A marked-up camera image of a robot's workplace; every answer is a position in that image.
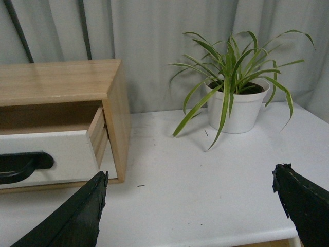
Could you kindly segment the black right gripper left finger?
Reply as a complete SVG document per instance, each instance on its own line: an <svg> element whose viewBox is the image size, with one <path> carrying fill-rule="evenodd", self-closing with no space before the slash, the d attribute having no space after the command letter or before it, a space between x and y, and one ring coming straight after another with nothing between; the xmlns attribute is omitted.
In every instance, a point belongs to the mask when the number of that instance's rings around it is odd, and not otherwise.
<svg viewBox="0 0 329 247"><path fill-rule="evenodd" d="M13 246L96 246L108 172L98 172Z"/></svg>

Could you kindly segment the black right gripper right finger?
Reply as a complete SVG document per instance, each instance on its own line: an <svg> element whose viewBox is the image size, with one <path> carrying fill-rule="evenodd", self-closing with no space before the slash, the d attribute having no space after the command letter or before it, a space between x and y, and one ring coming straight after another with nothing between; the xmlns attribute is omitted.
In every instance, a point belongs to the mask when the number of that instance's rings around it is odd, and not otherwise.
<svg viewBox="0 0 329 247"><path fill-rule="evenodd" d="M278 193L304 246L328 246L328 191L296 173L291 164L277 164L272 188Z"/></svg>

